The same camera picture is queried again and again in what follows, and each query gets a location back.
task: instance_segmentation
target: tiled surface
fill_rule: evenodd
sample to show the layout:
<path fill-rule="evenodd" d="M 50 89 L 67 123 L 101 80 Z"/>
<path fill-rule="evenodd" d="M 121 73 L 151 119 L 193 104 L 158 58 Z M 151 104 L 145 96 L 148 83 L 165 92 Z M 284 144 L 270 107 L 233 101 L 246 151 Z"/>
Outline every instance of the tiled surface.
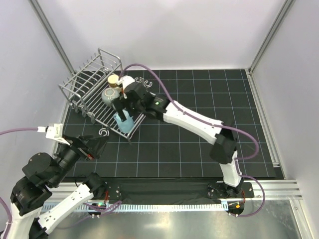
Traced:
<path fill-rule="evenodd" d="M 145 71 L 129 71 L 133 77 L 153 77 Z M 244 174 L 274 177 L 275 172 L 244 70 L 156 71 L 172 97 L 202 115 L 218 120 L 231 118 L 236 127 L 252 134 L 259 154 L 240 163 Z M 162 93 L 159 84 L 150 91 Z M 98 135 L 100 125 L 91 125 L 81 114 L 69 111 L 65 134 Z M 198 135 L 176 125 L 145 119 L 132 138 L 132 145 L 110 132 L 109 142 L 96 162 L 78 162 L 68 176 L 97 172 L 102 177 L 221 177 L 218 163 L 209 158 L 211 145 Z M 253 153 L 254 144 L 239 136 L 239 156 Z"/>

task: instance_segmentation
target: white panel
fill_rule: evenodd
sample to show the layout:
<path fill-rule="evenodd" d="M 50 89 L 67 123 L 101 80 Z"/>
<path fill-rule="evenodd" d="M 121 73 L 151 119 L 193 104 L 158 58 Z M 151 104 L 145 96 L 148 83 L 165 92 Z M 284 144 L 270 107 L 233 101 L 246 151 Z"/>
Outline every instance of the white panel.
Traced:
<path fill-rule="evenodd" d="M 318 0 L 296 1 L 254 73 L 285 173 L 296 178 L 317 230 L 318 22 Z"/>
<path fill-rule="evenodd" d="M 0 32 L 0 131 L 59 121 L 65 100 L 57 84 L 68 72 L 27 0 L 1 1 Z M 29 158 L 52 146 L 44 133 L 0 136 L 0 196 L 7 203 Z M 5 222 L 0 209 L 0 231 Z"/>
<path fill-rule="evenodd" d="M 98 47 L 153 69 L 248 68 L 284 0 L 40 0 L 74 67 Z"/>

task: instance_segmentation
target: purple cable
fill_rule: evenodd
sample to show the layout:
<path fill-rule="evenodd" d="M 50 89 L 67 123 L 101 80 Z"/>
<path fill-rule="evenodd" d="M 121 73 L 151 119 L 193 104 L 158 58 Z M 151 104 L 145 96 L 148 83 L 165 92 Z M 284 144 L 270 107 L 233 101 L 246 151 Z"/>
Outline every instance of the purple cable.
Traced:
<path fill-rule="evenodd" d="M 5 130 L 0 132 L 0 135 L 6 134 L 6 133 L 12 133 L 12 132 L 18 132 L 18 131 L 37 131 L 38 128 L 13 128 L 13 129 L 9 129 L 9 130 Z M 4 200 L 0 197 L 0 203 L 3 205 L 6 214 L 8 215 L 8 226 L 5 229 L 5 233 L 3 234 L 3 239 L 7 238 L 7 235 L 10 231 L 11 228 L 11 223 L 12 223 L 12 214 L 10 212 L 9 207 L 7 206 L 7 204 L 4 202 Z"/>
<path fill-rule="evenodd" d="M 121 203 L 122 203 L 121 201 L 115 202 L 112 206 L 108 207 L 106 210 L 108 210 L 108 209 L 110 209 L 110 208 L 112 208 L 112 207 L 114 207 L 114 208 L 111 209 L 110 211 L 104 213 L 104 214 L 101 214 L 100 217 L 103 217 L 103 216 L 106 216 L 106 215 L 111 214 L 112 212 L 114 212 L 114 211 L 121 205 Z M 60 229 L 60 230 L 69 229 L 69 228 L 75 227 L 76 225 L 79 225 L 81 222 L 83 222 L 83 221 L 85 221 L 85 220 L 87 220 L 87 219 L 89 219 L 89 218 L 92 218 L 92 217 L 91 217 L 91 216 L 87 216 L 87 217 L 84 217 L 84 218 L 82 218 L 81 220 L 77 221 L 75 224 L 72 224 L 72 225 L 70 225 L 70 226 L 68 226 L 68 227 L 56 228 L 56 229 Z"/>
<path fill-rule="evenodd" d="M 200 118 L 197 118 L 196 116 L 194 116 L 194 115 L 192 115 L 192 114 L 190 114 L 190 113 L 188 113 L 188 112 L 183 111 L 177 104 L 175 104 L 174 100 L 172 99 L 172 97 L 170 96 L 168 90 L 166 89 L 164 83 L 160 80 L 160 78 L 157 76 L 157 74 L 155 74 L 154 71 L 152 71 L 149 67 L 147 67 L 147 66 L 145 66 L 145 65 L 143 65 L 143 64 L 140 64 L 140 63 L 134 63 L 134 64 L 131 64 L 131 65 L 128 65 L 128 66 L 125 67 L 125 68 L 123 69 L 123 71 L 120 73 L 119 79 L 124 75 L 124 72 L 125 72 L 127 69 L 129 69 L 130 67 L 132 67 L 132 66 L 140 66 L 140 67 L 142 67 L 142 68 L 148 70 L 148 71 L 155 77 L 155 79 L 159 82 L 159 85 L 160 85 L 160 86 L 162 87 L 162 89 L 164 90 L 164 92 L 165 92 L 167 98 L 169 99 L 169 101 L 170 101 L 179 111 L 183 112 L 185 115 L 187 115 L 187 116 L 189 116 L 189 117 L 191 117 L 191 118 L 193 118 L 193 119 L 195 119 L 195 120 L 197 120 L 197 121 L 199 121 L 199 122 L 202 122 L 202 123 L 204 123 L 204 124 L 207 124 L 207 125 L 210 125 L 210 126 L 214 126 L 214 127 L 220 127 L 220 128 L 230 129 L 230 130 L 236 131 L 236 132 L 238 132 L 238 133 L 241 133 L 241 134 L 243 134 L 243 135 L 249 137 L 249 138 L 254 142 L 254 144 L 255 144 L 255 152 L 254 152 L 252 155 L 247 156 L 247 157 L 236 158 L 237 160 L 251 159 L 251 158 L 255 157 L 255 156 L 258 154 L 258 152 L 259 152 L 258 142 L 257 142 L 257 140 L 256 140 L 253 136 L 251 136 L 249 133 L 247 133 L 247 132 L 245 132 L 245 131 L 242 131 L 242 130 L 240 130 L 240 129 L 237 129 L 237 128 L 230 127 L 230 126 L 216 125 L 216 124 L 212 125 L 210 122 L 207 122 L 207 121 L 205 121 L 205 120 L 202 120 L 202 119 L 200 119 Z M 263 193 L 263 202 L 262 202 L 260 208 L 259 208 L 257 211 L 255 211 L 254 213 L 251 213 L 251 214 L 247 214 L 247 215 L 239 215 L 239 217 L 249 217 L 249 216 L 255 215 L 256 213 L 258 213 L 258 212 L 263 208 L 263 206 L 264 206 L 264 204 L 265 204 L 265 200 L 266 200 L 266 198 L 265 198 L 265 190 L 264 190 L 264 188 L 262 187 L 262 185 L 257 181 L 257 179 L 255 179 L 255 178 L 253 178 L 253 177 L 251 177 L 251 176 L 248 176 L 248 175 L 241 175 L 241 174 L 239 173 L 239 166 L 238 166 L 238 161 L 237 161 L 237 160 L 236 160 L 236 162 L 237 162 L 237 164 L 236 164 L 237 173 L 238 173 L 241 177 L 243 177 L 243 178 L 249 178 L 249 179 L 255 181 L 255 182 L 260 186 L 260 189 L 261 189 L 261 191 L 262 191 L 262 193 Z"/>

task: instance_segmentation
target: purple hose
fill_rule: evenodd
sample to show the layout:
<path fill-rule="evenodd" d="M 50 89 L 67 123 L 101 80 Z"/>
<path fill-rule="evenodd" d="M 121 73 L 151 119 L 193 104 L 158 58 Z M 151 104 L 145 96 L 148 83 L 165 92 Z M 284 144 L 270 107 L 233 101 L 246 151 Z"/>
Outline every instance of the purple hose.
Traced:
<path fill-rule="evenodd" d="M 106 215 L 111 214 L 112 212 L 114 212 L 114 211 L 121 205 L 121 203 L 122 203 L 121 201 L 115 202 L 112 206 L 106 208 L 106 210 L 108 210 L 108 209 L 110 209 L 110 208 L 112 208 L 112 207 L 114 207 L 114 208 L 111 209 L 110 211 L 106 212 L 106 213 L 101 214 L 100 217 L 103 217 L 103 216 L 106 216 Z M 93 206 L 91 206 L 91 205 L 89 205 L 89 208 L 91 208 L 92 210 L 95 210 L 95 207 L 93 207 Z M 56 229 L 60 229 L 60 230 L 69 229 L 69 228 L 75 227 L 76 225 L 79 225 L 81 222 L 83 222 L 83 221 L 85 221 L 85 220 L 87 220 L 87 219 L 89 219 L 89 218 L 92 218 L 92 217 L 91 217 L 91 216 L 87 216 L 87 217 L 84 217 L 84 218 L 82 218 L 81 220 L 77 221 L 75 224 L 72 224 L 72 225 L 67 226 L 67 227 L 64 227 L 64 228 L 56 228 Z"/>
<path fill-rule="evenodd" d="M 13 128 L 13 129 L 0 132 L 0 135 L 6 134 L 6 133 L 18 132 L 18 131 L 37 131 L 37 130 L 38 128 Z M 8 215 L 8 226 L 3 234 L 3 239 L 6 239 L 11 228 L 12 214 L 10 212 L 9 207 L 7 206 L 7 204 L 4 202 L 4 200 L 1 197 L 0 197 L 0 203 L 3 205 L 6 211 L 6 214 Z"/>
<path fill-rule="evenodd" d="M 174 100 L 173 100 L 172 97 L 169 95 L 168 90 L 166 89 L 164 83 L 160 80 L 160 78 L 154 73 L 154 71 L 152 71 L 149 67 L 147 67 L 147 66 L 145 66 L 145 65 L 143 65 L 143 64 L 135 63 L 135 64 L 128 65 L 128 66 L 125 67 L 125 68 L 123 69 L 123 71 L 120 73 L 119 79 L 123 76 L 124 72 L 125 72 L 127 69 L 129 69 L 130 67 L 132 67 L 132 66 L 140 66 L 140 67 L 142 67 L 142 68 L 148 70 L 148 71 L 155 77 L 155 79 L 159 82 L 159 85 L 160 85 L 160 86 L 162 87 L 162 89 L 164 90 L 164 92 L 165 92 L 167 98 L 169 99 L 169 101 L 170 101 L 179 111 L 183 112 L 185 115 L 187 115 L 187 116 L 189 116 L 189 117 L 191 117 L 191 118 L 193 118 L 193 119 L 195 119 L 195 120 L 197 120 L 197 121 L 199 121 L 199 122 L 202 122 L 202 123 L 204 123 L 204 124 L 210 125 L 210 126 L 220 127 L 220 128 L 225 128 L 225 129 L 230 129 L 230 130 L 236 131 L 236 132 L 238 132 L 238 133 L 241 133 L 241 134 L 243 134 L 243 135 L 249 137 L 249 138 L 254 142 L 254 144 L 255 144 L 255 152 L 254 152 L 252 155 L 250 155 L 250 156 L 242 157 L 242 158 L 237 158 L 237 160 L 236 160 L 235 163 L 236 163 L 237 173 L 238 173 L 241 177 L 243 177 L 243 178 L 249 178 L 249 179 L 251 179 L 251 180 L 254 180 L 254 181 L 260 186 L 260 189 L 261 189 L 261 191 L 262 191 L 262 193 L 263 193 L 263 202 L 262 202 L 260 208 L 259 208 L 257 211 L 255 211 L 254 213 L 247 214 L 247 215 L 239 215 L 239 217 L 249 217 L 249 216 L 253 216 L 253 215 L 255 215 L 256 213 L 258 213 L 258 212 L 263 208 L 263 206 L 264 206 L 264 204 L 265 204 L 265 200 L 266 200 L 266 198 L 265 198 L 265 190 L 264 190 L 264 188 L 262 187 L 262 185 L 257 181 L 257 179 L 255 179 L 255 178 L 253 178 L 253 177 L 251 177 L 251 176 L 248 176 L 248 175 L 241 175 L 241 174 L 239 173 L 240 170 L 239 170 L 239 166 L 238 166 L 238 159 L 239 159 L 239 160 L 251 159 L 251 158 L 255 157 L 255 156 L 258 154 L 258 152 L 259 152 L 259 145 L 258 145 L 257 140 L 256 140 L 253 136 L 251 136 L 249 133 L 247 133 L 247 132 L 245 132 L 245 131 L 242 131 L 242 130 L 240 130 L 240 129 L 233 128 L 233 127 L 229 127 L 229 126 L 224 126 L 224 125 L 216 125 L 216 124 L 212 125 L 210 122 L 207 122 L 207 121 L 205 121 L 205 120 L 202 120 L 202 119 L 200 119 L 200 118 L 197 118 L 196 116 L 194 116 L 194 115 L 192 115 L 192 114 L 190 114 L 190 113 L 188 113 L 188 112 L 184 112 L 183 109 L 181 109 L 180 107 L 178 107 L 177 104 L 175 104 Z"/>

